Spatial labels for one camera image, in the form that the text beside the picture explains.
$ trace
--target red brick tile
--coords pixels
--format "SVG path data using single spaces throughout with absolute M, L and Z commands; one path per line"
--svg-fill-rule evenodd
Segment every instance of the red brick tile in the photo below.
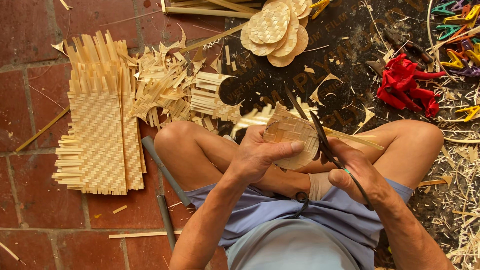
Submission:
M 228 270 L 227 255 L 221 246 L 217 246 L 213 258 L 210 260 L 212 270 Z
M 165 193 L 165 201 L 167 202 L 167 206 L 171 206 L 180 202 L 179 197 L 173 191 L 172 186 L 170 186 L 165 176 L 162 176 L 162 178 L 163 178 L 163 191 Z M 183 204 L 178 204 L 172 208 L 169 208 L 168 213 L 170 214 L 170 220 L 172 221 L 173 227 L 174 228 L 185 227 L 185 224 L 187 224 L 187 221 L 193 215 L 194 213 L 193 211 L 195 211 L 195 206 L 193 204 L 190 204 L 187 207 L 183 206 Z
M 125 269 L 121 239 L 117 232 L 80 231 L 57 237 L 59 258 L 65 269 Z
M 48 26 L 45 0 L 4 1 L 1 7 L 0 67 L 53 59 L 58 51 Z
M 147 167 L 147 173 L 143 174 L 145 189 L 130 190 L 125 196 L 87 194 L 92 228 L 163 228 L 156 198 L 159 194 L 157 165 L 145 148 L 144 154 Z M 112 213 L 124 205 L 128 208 Z
M 79 191 L 52 179 L 57 155 L 10 156 L 21 214 L 31 228 L 84 228 Z
M 167 270 L 172 251 L 166 235 L 126 238 L 130 269 Z
M 132 0 L 116 0 L 114 2 L 70 0 L 68 5 L 73 7 L 73 11 L 66 10 L 60 1 L 53 1 L 53 5 L 55 6 L 57 25 L 62 30 L 63 37 L 66 37 L 69 42 L 73 36 L 95 35 L 98 30 L 105 34 L 108 29 L 113 40 L 125 39 L 129 48 L 138 46 L 135 20 L 100 26 L 134 17 Z
M 12 195 L 12 186 L 8 178 L 6 158 L 0 158 L 0 208 L 0 227 L 17 228 L 18 218 Z
M 21 71 L 10 71 L 0 73 L 0 81 L 0 152 L 14 151 L 33 135 L 24 79 Z
M 6 245 L 26 266 L 0 248 L 0 269 L 56 269 L 52 245 L 47 233 L 38 231 L 0 231 Z
M 135 1 L 137 2 L 139 15 L 161 10 L 161 8 L 155 4 L 155 1 L 151 1 L 151 6 L 144 5 L 144 2 L 147 2 L 145 0 Z M 187 41 L 202 37 L 212 37 L 218 34 L 195 27 L 193 25 L 219 32 L 223 32 L 225 28 L 225 18 L 218 16 L 215 17 L 186 14 L 172 14 L 165 16 L 162 12 L 158 12 L 152 15 L 140 17 L 139 19 L 144 42 L 148 45 L 159 44 L 160 41 L 162 41 L 162 43 L 167 43 L 181 40 L 182 34 L 180 27 L 177 24 L 181 25 L 185 31 Z
M 29 68 L 28 83 L 40 91 L 47 97 L 66 108 L 69 105 L 67 92 L 69 91 L 70 64 L 61 64 L 39 68 Z M 30 88 L 30 96 L 32 97 L 33 116 L 35 128 L 42 129 L 63 109 L 53 101 Z M 48 128 L 36 141 L 39 148 L 57 147 L 58 140 L 62 135 L 66 135 L 68 131 L 68 123 L 72 121 L 69 113 L 66 113 L 55 124 Z

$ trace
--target black scissors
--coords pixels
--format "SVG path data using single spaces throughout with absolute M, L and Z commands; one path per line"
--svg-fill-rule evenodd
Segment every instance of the black scissors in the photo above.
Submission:
M 293 94 L 292 92 L 288 89 L 287 85 L 285 84 L 285 92 L 287 93 L 287 96 L 288 98 L 290 99 L 290 101 L 293 103 L 293 106 L 295 107 L 295 109 L 299 112 L 300 116 L 307 120 L 307 121 L 310 121 L 307 117 L 307 115 L 305 114 L 305 112 L 302 110 L 302 108 L 300 107 L 300 105 L 298 104 L 298 102 L 295 100 L 295 98 L 293 97 Z M 318 134 L 318 151 L 322 151 L 323 154 L 327 157 L 328 161 L 332 162 L 335 164 L 335 166 L 339 169 L 342 169 L 346 172 L 348 172 L 348 174 L 350 175 L 350 177 L 353 179 L 353 182 L 355 182 L 355 184 L 357 185 L 358 189 L 360 190 L 361 194 L 363 195 L 363 198 L 365 199 L 365 201 L 367 202 L 367 204 L 365 205 L 365 207 L 370 210 L 370 211 L 374 211 L 373 209 L 373 205 L 372 203 L 370 202 L 370 199 L 368 199 L 368 195 L 367 193 L 365 192 L 365 190 L 363 189 L 363 187 L 360 185 L 360 183 L 357 181 L 357 179 L 347 170 L 345 169 L 345 166 L 343 166 L 343 164 L 341 162 L 339 162 L 338 160 L 336 160 L 332 154 L 332 150 L 330 149 L 330 145 L 328 144 L 328 140 L 327 140 L 327 136 L 325 134 L 325 131 L 324 131 L 324 127 L 322 126 L 322 124 L 320 123 L 320 120 L 318 119 L 318 116 L 316 116 L 313 111 L 310 111 L 310 116 L 312 117 L 312 120 L 313 120 L 313 124 L 315 125 L 315 128 L 317 129 L 317 134 Z

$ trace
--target black cord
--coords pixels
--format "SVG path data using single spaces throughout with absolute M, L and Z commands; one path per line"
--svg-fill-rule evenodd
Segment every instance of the black cord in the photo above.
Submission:
M 300 194 L 303 194 L 304 196 L 304 199 L 299 199 L 299 195 Z M 298 210 L 294 215 L 288 217 L 287 219 L 296 219 L 300 216 L 300 214 L 308 207 L 308 202 L 309 202 L 309 199 L 308 199 L 308 196 L 305 192 L 303 191 L 299 191 L 295 194 L 295 199 L 299 202 L 299 203 L 303 203 L 303 206 L 301 207 L 300 210 Z

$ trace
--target tile floor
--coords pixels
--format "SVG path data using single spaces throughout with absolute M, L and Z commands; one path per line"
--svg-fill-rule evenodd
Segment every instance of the tile floor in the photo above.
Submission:
M 164 16 L 150 0 L 65 1 L 74 9 L 66 10 L 60 0 L 17 0 L 5 2 L 0 11 L 0 242 L 26 264 L 0 248 L 0 269 L 168 269 L 166 236 L 108 239 L 109 234 L 163 229 L 156 200 L 162 191 L 167 205 L 180 201 L 146 150 L 145 189 L 126 196 L 85 195 L 51 179 L 69 114 L 18 154 L 13 151 L 68 105 L 71 67 L 51 44 L 108 29 L 135 54 L 144 45 L 180 40 L 179 25 L 187 45 L 211 37 L 215 33 L 194 25 L 220 31 L 224 18 Z M 157 13 L 100 26 L 150 12 Z M 210 52 L 208 65 L 216 58 Z M 142 137 L 154 137 L 156 128 L 140 122 Z M 125 204 L 124 211 L 111 213 Z M 175 206 L 173 226 L 185 226 L 190 212 Z M 216 251 L 207 269 L 227 269 L 223 250 Z

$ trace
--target yellow clothespin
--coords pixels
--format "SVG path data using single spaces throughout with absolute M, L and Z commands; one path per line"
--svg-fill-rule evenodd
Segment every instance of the yellow clothespin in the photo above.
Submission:
M 461 69 L 464 67 L 464 65 L 462 64 L 462 61 L 460 61 L 460 59 L 452 51 L 448 51 L 447 54 L 450 57 L 450 59 L 452 59 L 453 61 L 451 63 L 440 62 L 440 64 L 447 67 L 455 68 L 455 69 Z
M 480 65 L 480 43 L 473 44 L 473 51 L 468 49 L 465 51 L 465 54 L 475 62 L 475 64 Z
M 479 12 L 480 12 L 480 5 L 474 5 L 472 10 L 467 14 L 467 16 L 465 17 L 465 21 L 470 21 L 470 23 L 468 23 L 467 27 L 468 28 L 472 28 L 475 26 L 475 22 L 477 21 L 477 18 L 479 16 Z
M 320 0 L 315 4 L 311 5 L 309 8 L 318 7 L 317 11 L 315 11 L 315 14 L 313 14 L 312 16 L 312 20 L 315 19 L 318 16 L 318 14 L 320 14 L 320 12 L 322 12 L 329 3 L 330 3 L 330 0 Z
M 477 105 L 477 106 L 474 106 L 474 107 L 468 107 L 468 108 L 465 108 L 465 109 L 456 110 L 455 112 L 467 111 L 468 116 L 465 118 L 465 120 L 463 120 L 463 122 L 467 122 L 468 120 L 472 119 L 472 117 L 475 114 L 477 114 L 477 112 L 479 110 L 480 110 L 480 106 Z

